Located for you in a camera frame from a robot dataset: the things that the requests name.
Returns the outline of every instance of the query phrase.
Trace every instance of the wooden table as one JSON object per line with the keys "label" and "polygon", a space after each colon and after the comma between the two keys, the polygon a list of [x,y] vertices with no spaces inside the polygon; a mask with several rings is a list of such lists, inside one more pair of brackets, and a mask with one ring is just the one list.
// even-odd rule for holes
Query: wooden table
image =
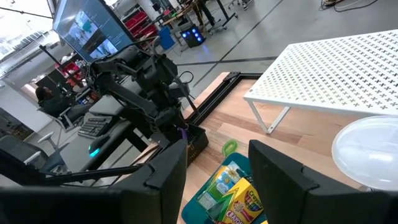
{"label": "wooden table", "polygon": [[[196,98],[194,104],[200,105],[227,74],[228,72],[221,73]],[[361,186],[345,176],[331,158],[331,144],[334,137],[343,127],[359,119],[359,116],[343,116],[292,108],[272,134],[264,134],[249,105],[243,99],[244,94],[254,82],[255,80],[241,81],[202,122],[201,127],[206,130],[209,145],[187,169],[180,212],[222,163],[224,157],[221,148],[230,139],[237,140],[236,152],[245,156],[248,156],[249,140],[258,139],[322,174],[354,188]],[[279,114],[282,108],[282,106],[257,103],[256,107],[266,124],[270,124],[272,118]],[[187,117],[190,113],[192,109],[187,108],[184,116]],[[184,223],[181,217],[178,223]]]}
{"label": "wooden table", "polygon": [[188,13],[189,11],[191,11],[192,9],[192,5],[190,4],[188,7],[186,7],[185,9],[180,10],[179,12],[177,12],[177,15],[174,16],[173,18],[170,18],[169,20],[165,21],[162,23],[162,26],[166,26],[168,24],[170,24],[171,22],[173,22],[176,19],[179,19],[180,17],[183,17],[186,13]]}

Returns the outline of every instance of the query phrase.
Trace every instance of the crayon box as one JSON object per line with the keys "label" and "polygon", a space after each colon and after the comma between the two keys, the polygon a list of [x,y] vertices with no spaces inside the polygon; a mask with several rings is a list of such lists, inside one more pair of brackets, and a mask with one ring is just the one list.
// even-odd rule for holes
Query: crayon box
{"label": "crayon box", "polygon": [[207,213],[217,224],[247,224],[262,213],[262,205],[254,187],[241,178]]}

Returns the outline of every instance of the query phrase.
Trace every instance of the gray floor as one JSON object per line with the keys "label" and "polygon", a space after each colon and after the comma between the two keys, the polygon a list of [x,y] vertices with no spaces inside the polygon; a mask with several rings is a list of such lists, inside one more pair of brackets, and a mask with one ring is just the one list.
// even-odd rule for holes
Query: gray floor
{"label": "gray floor", "polygon": [[[345,0],[347,4],[355,0]],[[208,2],[215,18],[222,18],[214,0]],[[338,13],[333,9],[319,11],[320,0],[254,0],[247,11],[235,6],[228,13],[236,11],[238,19],[233,18],[227,30],[208,36],[199,47],[180,52],[176,44],[167,56],[178,64],[179,72],[186,70],[194,74],[190,84],[192,95],[198,96],[221,72],[263,72],[288,44],[310,40],[329,39],[346,35],[363,34],[396,28],[398,21],[398,1],[380,0],[372,6],[348,12]],[[240,62],[228,63],[229,60]],[[56,141],[59,127],[51,123],[29,142],[35,142],[49,131],[55,131]],[[76,135],[74,132],[62,133],[60,142],[68,142]],[[47,153],[53,150],[48,144],[41,144]],[[138,151],[128,142],[122,144],[101,168],[110,165],[120,167],[128,165]],[[95,185],[112,181],[103,179]]]}

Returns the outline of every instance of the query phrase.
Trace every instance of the keyboard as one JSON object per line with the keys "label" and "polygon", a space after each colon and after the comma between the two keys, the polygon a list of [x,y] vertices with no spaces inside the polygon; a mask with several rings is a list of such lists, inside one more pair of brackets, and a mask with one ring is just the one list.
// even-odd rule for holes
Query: keyboard
{"label": "keyboard", "polygon": [[95,116],[88,118],[77,132],[79,136],[86,138],[96,138],[107,133],[116,123],[118,119],[113,116]]}

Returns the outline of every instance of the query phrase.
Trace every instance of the monitor screen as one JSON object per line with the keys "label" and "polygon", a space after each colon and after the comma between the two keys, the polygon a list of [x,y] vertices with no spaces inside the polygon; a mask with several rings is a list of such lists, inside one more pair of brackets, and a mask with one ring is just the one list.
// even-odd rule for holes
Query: monitor screen
{"label": "monitor screen", "polygon": [[87,62],[134,42],[103,0],[59,0],[53,29]]}

